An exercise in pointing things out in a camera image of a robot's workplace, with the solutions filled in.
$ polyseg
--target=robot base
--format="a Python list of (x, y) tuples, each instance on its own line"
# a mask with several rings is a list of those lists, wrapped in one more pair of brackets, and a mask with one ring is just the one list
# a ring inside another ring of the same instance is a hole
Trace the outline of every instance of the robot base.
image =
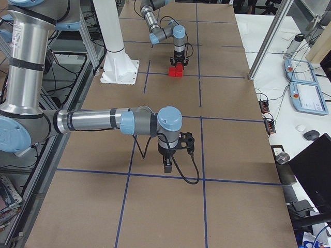
[(101, 82), (106, 84), (135, 84), (138, 76), (139, 60), (131, 60), (122, 53), (107, 53)]

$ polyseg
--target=white surface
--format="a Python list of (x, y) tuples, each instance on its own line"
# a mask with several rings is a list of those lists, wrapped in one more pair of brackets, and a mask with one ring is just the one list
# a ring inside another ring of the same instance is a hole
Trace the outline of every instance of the white surface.
[[(246, 51), (248, 65), (251, 67), (273, 20), (273, 16), (236, 14), (236, 19), (244, 49)], [(297, 33), (300, 32), (294, 20), (291, 17), (286, 17), (262, 63), (262, 66), (255, 76), (255, 87), (262, 93), (266, 94), (269, 99), (277, 99), (282, 96), (285, 87), (289, 83), (284, 70), (284, 60), (282, 59), (283, 54), (273, 53), (282, 53), (286, 51), (287, 46), (291, 42), (291, 39), (288, 40), (287, 37), (289, 34), (292, 34), (293, 36)], [(305, 46), (305, 44), (306, 42), (303, 41), (299, 46), (299, 49)], [(308, 51), (309, 48), (306, 45), (305, 48), (295, 56), (295, 59), (305, 60), (305, 54), (307, 54)], [(315, 69), (314, 71), (316, 74), (325, 75), (322, 68)], [(328, 78), (318, 77), (318, 81), (322, 91), (331, 95), (331, 83)], [(314, 129), (319, 131), (320, 134), (331, 134), (330, 114), (326, 116), (318, 116), (297, 112), (292, 105), (288, 90), (284, 95), (282, 105), (281, 101), (282, 98), (269, 101), (270, 112), (275, 118), (280, 110), (276, 121), (276, 133), (272, 134), (269, 138), (271, 145), (282, 145), (285, 152), (293, 158), (312, 143), (312, 141), (307, 141), (303, 138), (303, 133)], [(331, 110), (331, 104), (327, 103), (327, 106)], [(298, 125), (306, 127), (303, 133), (296, 129)], [(307, 199), (310, 204), (314, 206), (299, 183), (293, 185), (293, 189), (298, 200)]]
[(315, 16), (323, 14), (330, 0), (301, 0), (310, 13)]

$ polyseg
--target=bottle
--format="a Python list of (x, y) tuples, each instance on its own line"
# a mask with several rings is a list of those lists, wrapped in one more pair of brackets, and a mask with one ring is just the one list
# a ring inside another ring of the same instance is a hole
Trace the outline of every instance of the bottle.
[(291, 41), (288, 49), (286, 50), (283, 59), (292, 58), (296, 50), (298, 49), (301, 42), (304, 40), (304, 34), (297, 34)]

